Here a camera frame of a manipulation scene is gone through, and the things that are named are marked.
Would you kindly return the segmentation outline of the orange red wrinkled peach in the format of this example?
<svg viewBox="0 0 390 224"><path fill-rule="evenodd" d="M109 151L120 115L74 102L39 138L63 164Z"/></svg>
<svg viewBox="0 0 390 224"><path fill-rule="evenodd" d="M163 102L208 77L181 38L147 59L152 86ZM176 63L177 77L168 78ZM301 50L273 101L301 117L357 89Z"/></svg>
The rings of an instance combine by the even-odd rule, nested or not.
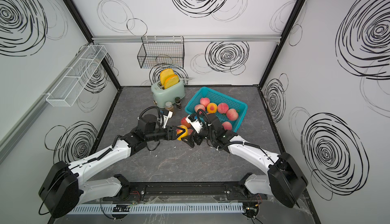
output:
<svg viewBox="0 0 390 224"><path fill-rule="evenodd" d="M186 117L182 118L180 123L181 125L186 126L188 129L192 127L191 124L186 121Z"/></svg>

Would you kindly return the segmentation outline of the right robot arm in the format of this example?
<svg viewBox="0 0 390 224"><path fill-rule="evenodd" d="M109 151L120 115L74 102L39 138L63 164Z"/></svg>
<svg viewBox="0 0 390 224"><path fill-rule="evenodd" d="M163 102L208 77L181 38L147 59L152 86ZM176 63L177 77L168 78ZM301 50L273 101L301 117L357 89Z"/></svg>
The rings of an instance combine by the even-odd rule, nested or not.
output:
<svg viewBox="0 0 390 224"><path fill-rule="evenodd" d="M243 178L243 185L248 192L253 195L272 195L288 208L298 205L308 180L293 156L273 153L250 143L236 132L226 130L213 114L192 113L185 120L194 130L183 138L190 147L209 140L217 151L239 156L263 172L263 175L251 173Z"/></svg>

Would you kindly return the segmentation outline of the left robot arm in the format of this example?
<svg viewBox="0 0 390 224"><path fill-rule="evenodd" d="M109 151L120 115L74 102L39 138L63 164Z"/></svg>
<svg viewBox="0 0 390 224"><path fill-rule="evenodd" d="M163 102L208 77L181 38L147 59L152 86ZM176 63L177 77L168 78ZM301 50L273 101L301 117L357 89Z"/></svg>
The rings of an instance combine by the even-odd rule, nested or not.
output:
<svg viewBox="0 0 390 224"><path fill-rule="evenodd" d="M168 126L168 117L140 116L138 125L129 133L115 137L105 149L89 157L65 163L55 163L47 174L39 196L47 213L57 219L77 205L95 199L114 197L120 193L129 196L128 181L120 174L105 180L91 181L97 173L147 147L150 141L176 140L188 134L186 126Z"/></svg>

